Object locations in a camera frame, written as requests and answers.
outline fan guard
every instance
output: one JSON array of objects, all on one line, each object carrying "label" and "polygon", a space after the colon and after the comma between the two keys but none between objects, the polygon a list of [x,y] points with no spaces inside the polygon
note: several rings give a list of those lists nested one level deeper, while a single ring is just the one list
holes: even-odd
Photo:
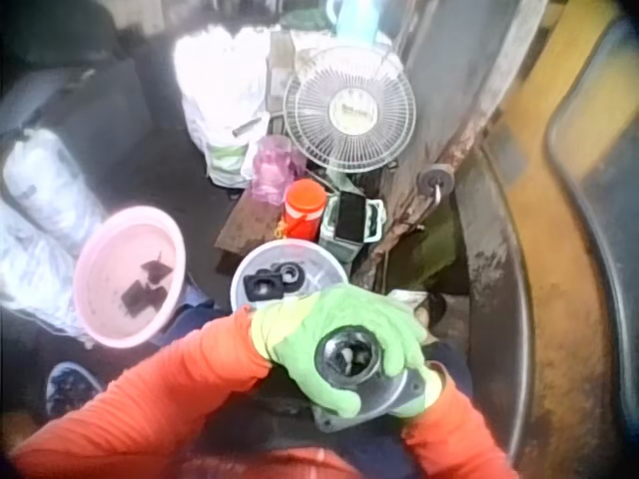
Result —
[{"label": "fan guard", "polygon": [[380,168],[406,147],[415,100],[394,55],[336,47],[305,61],[289,82],[289,135],[314,162],[344,173]]}]

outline wooden plank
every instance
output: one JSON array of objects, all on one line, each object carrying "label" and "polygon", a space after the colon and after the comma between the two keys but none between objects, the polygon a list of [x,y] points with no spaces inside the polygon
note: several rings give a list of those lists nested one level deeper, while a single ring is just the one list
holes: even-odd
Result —
[{"label": "wooden plank", "polygon": [[282,208],[255,201],[246,190],[216,239],[215,246],[244,256],[275,239]]}]

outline white plastic bag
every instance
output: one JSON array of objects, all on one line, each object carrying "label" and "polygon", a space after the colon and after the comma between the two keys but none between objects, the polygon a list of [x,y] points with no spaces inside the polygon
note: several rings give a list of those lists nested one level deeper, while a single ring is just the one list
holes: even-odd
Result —
[{"label": "white plastic bag", "polygon": [[257,143],[270,119],[270,51],[271,32],[253,27],[236,37],[224,27],[211,27],[176,44],[174,64],[187,128],[216,185],[245,188],[253,177]]},{"label": "white plastic bag", "polygon": [[73,259],[1,200],[0,219],[0,304],[86,340],[73,305]]},{"label": "white plastic bag", "polygon": [[47,130],[27,131],[16,142],[3,176],[7,190],[45,232],[78,256],[105,218],[77,164],[60,139]]}]

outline gloved hand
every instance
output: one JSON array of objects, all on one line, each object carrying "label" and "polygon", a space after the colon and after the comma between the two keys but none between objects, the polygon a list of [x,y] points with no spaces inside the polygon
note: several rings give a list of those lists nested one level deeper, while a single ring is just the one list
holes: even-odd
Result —
[{"label": "gloved hand", "polygon": [[397,415],[418,414],[434,402],[429,382],[437,376],[434,391],[441,390],[437,373],[424,365],[420,344],[426,330],[414,319],[407,306],[385,296],[341,284],[311,296],[293,298],[255,312],[251,337],[256,350],[266,359],[284,366],[289,376],[314,403],[342,417],[359,412],[359,396],[328,384],[315,366],[316,349],[330,332],[343,326],[363,326],[375,335],[383,350],[383,372],[399,374],[404,368],[418,369],[426,382],[424,398],[406,404]]}]

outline sleeve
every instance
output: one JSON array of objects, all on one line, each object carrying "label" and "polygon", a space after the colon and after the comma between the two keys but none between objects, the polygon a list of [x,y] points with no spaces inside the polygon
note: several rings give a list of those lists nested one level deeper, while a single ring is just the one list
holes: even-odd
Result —
[{"label": "sleeve", "polygon": [[25,477],[151,477],[234,391],[269,373],[247,310],[216,319],[125,371],[82,409],[11,454]]},{"label": "sleeve", "polygon": [[481,414],[448,375],[437,401],[412,419],[402,436],[428,477],[518,477],[494,442]]}]

